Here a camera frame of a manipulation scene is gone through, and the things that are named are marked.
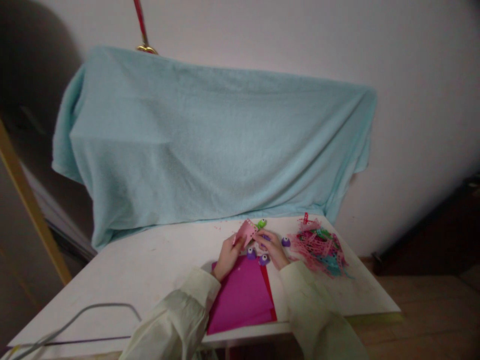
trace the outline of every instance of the light green sleeve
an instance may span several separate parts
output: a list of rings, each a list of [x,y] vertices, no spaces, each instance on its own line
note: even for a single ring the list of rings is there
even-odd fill
[[[327,289],[302,261],[280,271],[293,335],[305,359],[368,359],[362,342],[338,312]]]
[[[194,268],[140,323],[119,360],[191,359],[201,343],[220,283]]]

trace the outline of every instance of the gray cable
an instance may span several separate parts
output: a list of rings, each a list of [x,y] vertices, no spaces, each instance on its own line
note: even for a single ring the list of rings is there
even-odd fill
[[[31,348],[29,348],[27,351],[24,353],[18,355],[17,357],[14,357],[12,360],[20,360],[26,357],[27,355],[33,353],[35,350],[41,348],[45,344],[49,343],[51,340],[55,339],[58,335],[63,333],[66,328],[68,328],[72,323],[78,319],[80,315],[82,315],[84,312],[90,309],[95,309],[95,308],[109,308],[109,307],[125,307],[125,308],[130,308],[133,313],[135,314],[136,318],[138,321],[142,321],[142,318],[140,317],[139,313],[137,312],[137,309],[135,309],[132,305],[123,303],[123,302],[106,302],[106,303],[98,303],[98,304],[93,304],[89,305],[87,307],[84,307],[82,310],[80,310],[69,322],[67,322],[63,327],[58,329],[57,331],[53,332],[50,336],[46,337],[44,340],[39,340]]]

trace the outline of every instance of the light blue towel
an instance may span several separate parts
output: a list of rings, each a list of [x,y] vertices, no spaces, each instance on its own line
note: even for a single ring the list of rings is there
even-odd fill
[[[98,250],[238,215],[333,223],[367,166],[375,106],[365,86],[97,47],[64,94],[52,166],[86,186]]]

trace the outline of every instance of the magenta paper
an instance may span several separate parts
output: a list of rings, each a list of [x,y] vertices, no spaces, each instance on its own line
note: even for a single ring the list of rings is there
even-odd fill
[[[239,256],[210,310],[207,334],[268,323],[273,308],[259,262]]]

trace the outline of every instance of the pink paper scraps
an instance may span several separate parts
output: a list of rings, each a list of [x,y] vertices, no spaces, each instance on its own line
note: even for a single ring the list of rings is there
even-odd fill
[[[267,269],[239,256],[210,310],[207,334],[277,321]]]
[[[236,233],[235,239],[233,240],[233,245],[235,245],[238,240],[245,237],[245,242],[241,246],[241,249],[244,250],[258,231],[258,226],[256,226],[250,219],[245,220]]]
[[[314,272],[321,271],[330,278],[345,276],[351,278],[345,268],[348,266],[337,234],[330,233],[317,220],[308,220],[308,213],[300,219],[300,230],[292,239],[290,251],[303,257],[307,268]]]

